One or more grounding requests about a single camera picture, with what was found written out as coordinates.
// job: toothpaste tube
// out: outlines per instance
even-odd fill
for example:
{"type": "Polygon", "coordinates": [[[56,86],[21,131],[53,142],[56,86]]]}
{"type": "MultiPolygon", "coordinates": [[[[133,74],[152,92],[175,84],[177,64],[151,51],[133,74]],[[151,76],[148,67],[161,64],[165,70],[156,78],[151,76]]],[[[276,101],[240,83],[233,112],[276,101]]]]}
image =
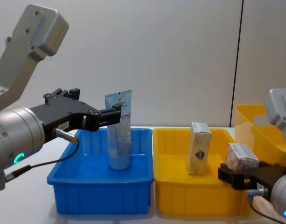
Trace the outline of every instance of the toothpaste tube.
{"type": "Polygon", "coordinates": [[[121,170],[130,166],[130,102],[132,90],[105,96],[106,109],[122,103],[120,123],[107,126],[107,148],[110,167],[121,170]]]}

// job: cable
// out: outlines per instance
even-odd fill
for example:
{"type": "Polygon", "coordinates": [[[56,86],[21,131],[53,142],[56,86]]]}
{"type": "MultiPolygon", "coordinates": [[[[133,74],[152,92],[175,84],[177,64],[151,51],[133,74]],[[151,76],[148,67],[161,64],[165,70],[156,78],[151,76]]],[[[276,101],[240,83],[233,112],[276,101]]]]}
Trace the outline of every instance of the cable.
{"type": "Polygon", "coordinates": [[[15,179],[16,177],[19,177],[20,175],[26,173],[27,171],[31,170],[32,168],[36,168],[36,167],[40,167],[40,166],[45,166],[45,165],[49,165],[49,164],[52,164],[52,163],[56,163],[56,162],[62,162],[62,161],[65,161],[69,158],[71,158],[73,155],[75,155],[75,153],[77,152],[77,150],[79,149],[79,140],[76,139],[77,141],[77,146],[76,148],[74,149],[74,151],[68,155],[67,157],[64,157],[62,159],[58,159],[58,160],[53,160],[53,161],[49,161],[49,162],[43,162],[43,163],[39,163],[39,164],[36,164],[36,165],[26,165],[22,168],[19,168],[15,171],[12,171],[11,173],[7,174],[6,175],[6,182],[9,182],[13,179],[15,179]]]}
{"type": "Polygon", "coordinates": [[[284,223],[284,222],[281,222],[281,221],[279,221],[279,220],[277,220],[277,219],[275,219],[275,218],[272,218],[272,217],[270,217],[270,216],[267,216],[267,215],[261,213],[260,211],[256,210],[256,209],[253,207],[252,201],[249,201],[249,205],[250,205],[251,209],[252,209],[253,211],[255,211],[257,214],[259,214],[259,215],[261,215],[261,216],[263,216],[263,217],[265,217],[265,218],[267,218],[267,219],[270,219],[270,220],[272,220],[272,221],[274,221],[274,222],[276,222],[276,223],[286,224],[286,223],[284,223]]]}
{"type": "Polygon", "coordinates": [[[69,159],[70,157],[72,157],[73,155],[75,155],[75,153],[77,152],[78,149],[79,149],[79,140],[77,139],[77,146],[76,146],[75,150],[70,155],[68,155],[67,157],[64,157],[64,158],[58,159],[58,160],[54,160],[54,161],[39,163],[39,164],[31,166],[31,168],[45,166],[45,165],[49,165],[49,164],[52,164],[52,163],[55,163],[55,162],[65,161],[65,160],[69,159]]]}

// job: black cable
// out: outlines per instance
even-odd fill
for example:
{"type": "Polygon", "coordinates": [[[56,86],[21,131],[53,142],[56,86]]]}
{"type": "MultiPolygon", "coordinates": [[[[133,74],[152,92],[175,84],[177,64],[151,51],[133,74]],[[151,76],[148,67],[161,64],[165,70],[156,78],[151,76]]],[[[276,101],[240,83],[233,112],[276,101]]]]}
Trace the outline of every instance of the black cable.
{"type": "Polygon", "coordinates": [[[67,157],[64,157],[64,158],[58,159],[58,160],[54,160],[54,161],[39,163],[39,164],[31,166],[31,168],[45,166],[45,165],[49,165],[49,164],[52,164],[52,163],[55,163],[55,162],[65,161],[65,160],[69,159],[70,157],[72,157],[73,155],[75,155],[75,153],[77,152],[78,149],[79,149],[79,140],[77,139],[77,146],[76,146],[75,150],[70,155],[68,155],[67,157]]]}
{"type": "Polygon", "coordinates": [[[17,169],[15,171],[11,172],[11,174],[13,175],[14,178],[16,178],[16,177],[26,173],[27,171],[31,170],[32,168],[45,166],[45,165],[49,165],[49,164],[56,163],[56,162],[65,161],[65,160],[71,158],[73,155],[75,155],[75,153],[77,152],[78,149],[79,149],[79,140],[77,139],[77,146],[76,146],[75,150],[70,155],[68,155],[67,157],[64,157],[64,158],[58,159],[58,160],[49,161],[49,162],[39,163],[39,164],[36,164],[36,165],[33,165],[33,166],[26,165],[26,166],[24,166],[24,167],[22,167],[20,169],[17,169]]]}
{"type": "Polygon", "coordinates": [[[250,205],[251,209],[252,209],[253,211],[255,211],[257,214],[259,214],[259,215],[261,215],[261,216],[263,216],[263,217],[265,217],[265,218],[267,218],[267,219],[270,219],[270,220],[272,220],[272,221],[274,221],[274,222],[276,222],[276,223],[286,224],[286,223],[284,223],[284,222],[281,222],[281,221],[279,221],[279,220],[277,220],[277,219],[275,219],[275,218],[272,218],[272,217],[270,217],[270,216],[267,216],[267,215],[261,213],[260,211],[256,210],[256,209],[253,207],[252,202],[249,202],[249,205],[250,205]]]}

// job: small white box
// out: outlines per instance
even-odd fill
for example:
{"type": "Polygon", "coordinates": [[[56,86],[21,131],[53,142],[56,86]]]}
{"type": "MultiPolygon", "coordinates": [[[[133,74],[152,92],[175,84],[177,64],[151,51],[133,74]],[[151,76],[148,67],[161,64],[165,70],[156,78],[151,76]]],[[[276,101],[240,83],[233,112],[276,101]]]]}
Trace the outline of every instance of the small white box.
{"type": "Polygon", "coordinates": [[[192,122],[190,142],[186,156],[188,174],[205,174],[211,136],[212,133],[207,124],[192,122]]]}
{"type": "Polygon", "coordinates": [[[230,169],[243,170],[258,167],[259,160],[247,145],[229,143],[225,163],[230,169]]]}

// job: white table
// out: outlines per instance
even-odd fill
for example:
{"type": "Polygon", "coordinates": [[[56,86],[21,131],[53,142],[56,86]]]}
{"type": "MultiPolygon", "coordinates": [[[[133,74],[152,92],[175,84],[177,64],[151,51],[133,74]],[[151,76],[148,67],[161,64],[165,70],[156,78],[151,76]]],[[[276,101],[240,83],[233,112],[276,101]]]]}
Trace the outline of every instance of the white table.
{"type": "MultiPolygon", "coordinates": [[[[225,128],[234,137],[234,128],[225,128]]],[[[12,166],[5,172],[25,165],[58,159],[68,142],[55,139],[43,146],[40,152],[12,166]]],[[[147,215],[59,215],[56,210],[53,187],[46,177],[54,164],[35,168],[6,184],[0,191],[0,224],[269,224],[274,223],[252,213],[247,217],[164,217],[155,207],[154,192],[147,215]]],[[[256,206],[269,215],[276,215],[271,205],[257,199],[256,206]]]]}

